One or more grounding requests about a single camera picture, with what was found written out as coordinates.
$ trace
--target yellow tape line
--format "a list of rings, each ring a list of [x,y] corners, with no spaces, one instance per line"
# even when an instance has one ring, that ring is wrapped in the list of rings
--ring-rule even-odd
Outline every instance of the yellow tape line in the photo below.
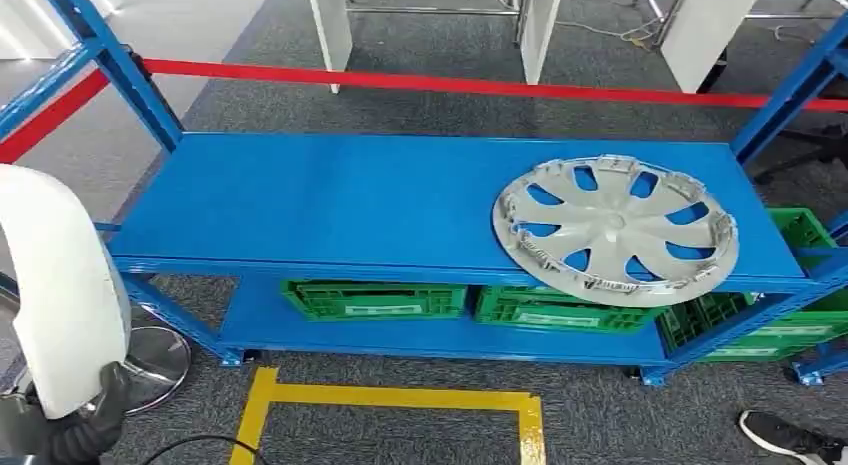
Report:
[[[409,388],[346,387],[278,384],[276,368],[259,368],[248,395],[238,439],[259,447],[271,402],[353,405],[370,407],[444,408],[518,412],[521,465],[545,464],[542,402],[525,392],[428,390]],[[253,457],[233,449],[230,465],[251,465]]]
[[[545,465],[545,434],[539,397],[526,398],[518,410],[518,439],[521,465]]]
[[[518,411],[529,397],[529,393],[521,392],[277,384],[271,400],[371,407]]]
[[[259,439],[262,438],[262,429],[265,427],[265,417],[268,416],[268,407],[271,405],[271,395],[277,385],[277,369],[260,367],[256,369],[253,377],[253,385],[247,394],[247,404],[241,418],[241,426],[236,438],[259,448]],[[230,456],[230,465],[252,465],[253,454],[235,445],[233,454]]]

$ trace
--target barrier tape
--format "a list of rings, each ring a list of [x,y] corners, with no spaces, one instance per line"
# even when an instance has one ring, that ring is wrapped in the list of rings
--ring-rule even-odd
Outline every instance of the barrier tape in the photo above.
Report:
[[[79,108],[100,93],[109,79],[100,70],[91,72],[70,90],[44,107],[38,115],[0,141],[0,163],[14,163]]]
[[[527,85],[517,82],[499,82],[468,78],[390,75],[372,72],[331,72],[326,70],[310,70],[303,68],[186,62],[155,58],[145,58],[144,65],[151,73],[163,73],[169,75],[192,75],[211,78],[232,78],[274,82],[339,84],[351,87],[472,93],[483,95],[508,95],[563,100],[760,108],[765,105],[770,98],[767,95],[727,93],[690,94],[665,90],[591,88],[573,85]],[[817,99],[807,103],[805,108],[807,110],[821,112],[845,112],[848,111],[848,100]]]

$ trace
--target crate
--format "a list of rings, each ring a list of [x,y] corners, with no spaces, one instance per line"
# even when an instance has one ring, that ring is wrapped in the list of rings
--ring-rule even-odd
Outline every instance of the crate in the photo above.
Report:
[[[455,318],[465,285],[285,281],[283,296],[310,320]]]
[[[666,352],[671,353],[739,310],[753,303],[755,297],[740,293],[711,293],[695,300],[672,306],[659,317]],[[823,341],[822,336],[805,331],[794,324],[774,322],[757,332],[719,348],[704,362],[781,360]]]
[[[770,209],[772,219],[784,240],[791,247],[801,248],[836,248],[836,241],[827,233],[813,212],[806,208],[774,208]],[[799,262],[809,268],[815,266],[821,257],[800,257]],[[799,312],[770,323],[766,330],[755,333],[777,333],[769,331],[775,327],[783,329],[796,328],[796,333],[807,329],[811,334],[831,339],[848,332],[848,290],[839,290],[822,298]]]
[[[836,248],[836,241],[807,208],[770,208],[771,219],[792,247]]]
[[[664,309],[598,305],[548,288],[484,287],[474,315],[496,325],[632,333]]]

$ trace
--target black shoe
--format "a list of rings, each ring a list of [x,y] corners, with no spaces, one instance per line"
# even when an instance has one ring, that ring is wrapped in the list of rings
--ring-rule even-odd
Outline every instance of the black shoe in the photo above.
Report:
[[[838,438],[804,430],[776,415],[747,410],[739,416],[742,432],[760,447],[795,457],[806,465],[848,464],[848,443]]]

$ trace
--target white desk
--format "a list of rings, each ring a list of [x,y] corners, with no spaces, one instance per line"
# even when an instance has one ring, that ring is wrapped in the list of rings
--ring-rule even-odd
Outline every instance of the white desk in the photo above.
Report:
[[[327,70],[344,70],[353,48],[350,22],[347,17],[347,1],[310,0],[310,2],[321,42],[324,65]],[[521,48],[524,76],[527,83],[535,85],[539,83],[539,77],[542,74],[560,0],[519,0],[518,2],[521,4],[520,10],[513,14],[517,15],[521,23],[517,40]],[[446,12],[463,13],[461,10]],[[338,93],[338,85],[331,85],[330,89],[333,93]]]
[[[684,92],[695,92],[757,0],[677,0],[660,34],[662,54]]]

